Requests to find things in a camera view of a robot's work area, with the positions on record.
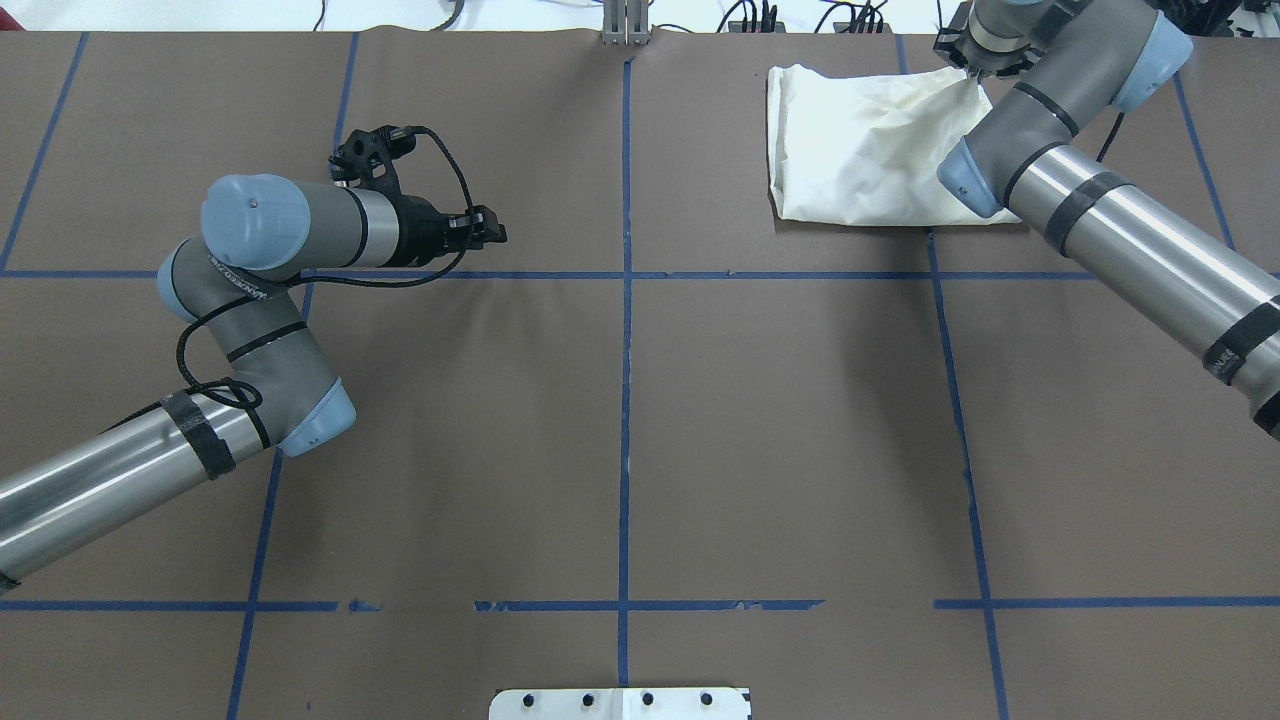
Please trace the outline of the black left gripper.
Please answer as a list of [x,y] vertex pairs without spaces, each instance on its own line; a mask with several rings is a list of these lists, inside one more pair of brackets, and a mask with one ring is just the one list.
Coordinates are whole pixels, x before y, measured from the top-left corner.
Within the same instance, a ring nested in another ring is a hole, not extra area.
[[393,197],[392,206],[399,228],[393,268],[420,268],[452,251],[479,251],[508,242],[497,213],[485,205],[449,218],[417,196]]

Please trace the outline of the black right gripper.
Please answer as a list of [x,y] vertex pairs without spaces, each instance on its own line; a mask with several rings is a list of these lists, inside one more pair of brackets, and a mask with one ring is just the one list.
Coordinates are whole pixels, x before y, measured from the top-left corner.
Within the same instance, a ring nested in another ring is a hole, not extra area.
[[933,51],[954,68],[970,76],[1016,77],[1041,59],[1021,55],[1019,37],[991,33],[984,26],[945,27],[934,37]]

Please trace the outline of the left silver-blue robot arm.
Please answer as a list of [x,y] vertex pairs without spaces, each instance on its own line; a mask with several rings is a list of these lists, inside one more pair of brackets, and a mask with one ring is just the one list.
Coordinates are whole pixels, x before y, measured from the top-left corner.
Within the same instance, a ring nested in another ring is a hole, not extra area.
[[243,461],[297,457],[348,430],[355,405],[292,291],[351,268],[449,266],[503,243],[490,208],[445,214],[389,176],[356,187],[225,176],[200,231],[157,269],[183,320],[180,388],[82,445],[3,480],[3,591]]

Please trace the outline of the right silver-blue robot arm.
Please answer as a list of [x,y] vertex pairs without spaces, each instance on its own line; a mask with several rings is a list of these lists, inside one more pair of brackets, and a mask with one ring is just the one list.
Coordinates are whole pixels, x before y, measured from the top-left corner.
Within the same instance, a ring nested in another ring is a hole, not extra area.
[[1027,223],[1240,392],[1276,436],[1277,279],[1073,143],[1103,109],[1134,111],[1192,50],[1144,1],[965,1],[934,51],[973,79],[1015,85],[936,174],[978,217],[1007,210]]

